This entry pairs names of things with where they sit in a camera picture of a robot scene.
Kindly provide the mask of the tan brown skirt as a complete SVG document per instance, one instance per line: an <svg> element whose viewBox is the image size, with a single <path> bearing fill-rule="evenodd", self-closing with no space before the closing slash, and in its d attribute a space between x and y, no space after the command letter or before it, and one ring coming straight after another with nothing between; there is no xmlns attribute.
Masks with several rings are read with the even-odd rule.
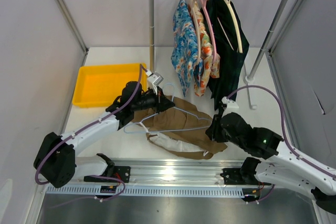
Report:
<svg viewBox="0 0 336 224"><path fill-rule="evenodd" d="M227 149L225 143L212 141L206 130L212 118L181 98L168 96L175 107L159 114L153 109L136 111L133 123L146 133L147 141L177 157L211 159Z"/></svg>

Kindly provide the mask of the blue wire hanger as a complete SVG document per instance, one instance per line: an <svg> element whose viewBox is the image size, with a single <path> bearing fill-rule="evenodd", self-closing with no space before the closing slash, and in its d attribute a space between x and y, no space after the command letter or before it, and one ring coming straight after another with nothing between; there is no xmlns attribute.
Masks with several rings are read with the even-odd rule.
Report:
<svg viewBox="0 0 336 224"><path fill-rule="evenodd" d="M197 110L196 106L175 96L175 85L164 84L171 88L168 99L175 103L175 107L161 113L152 109L138 111L134 120L123 131L126 134L137 133L185 133L207 129L212 118Z"/></svg>

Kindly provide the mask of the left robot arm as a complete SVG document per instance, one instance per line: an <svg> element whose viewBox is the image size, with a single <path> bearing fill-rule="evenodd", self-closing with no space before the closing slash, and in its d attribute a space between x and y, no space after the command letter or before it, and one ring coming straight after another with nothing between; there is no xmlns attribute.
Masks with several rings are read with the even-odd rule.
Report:
<svg viewBox="0 0 336 224"><path fill-rule="evenodd" d="M136 111L153 109L161 113L174 106L175 103L164 95L160 87L143 91L141 83L128 82L121 95L97 119L77 130L62 135L51 132L44 137L33 164L35 182L60 188L76 178L110 181L114 176L114 164L110 159L97 154L83 162L78 155L96 141L129 124Z"/></svg>

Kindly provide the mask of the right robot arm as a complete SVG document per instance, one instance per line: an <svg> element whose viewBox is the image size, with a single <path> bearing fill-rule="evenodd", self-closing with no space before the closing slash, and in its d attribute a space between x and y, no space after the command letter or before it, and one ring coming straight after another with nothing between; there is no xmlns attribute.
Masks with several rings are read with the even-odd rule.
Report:
<svg viewBox="0 0 336 224"><path fill-rule="evenodd" d="M231 142L250 154L240 169L244 183L285 187L335 213L335 168L299 151L267 128L251 127L237 113L216 115L206 135L217 143Z"/></svg>

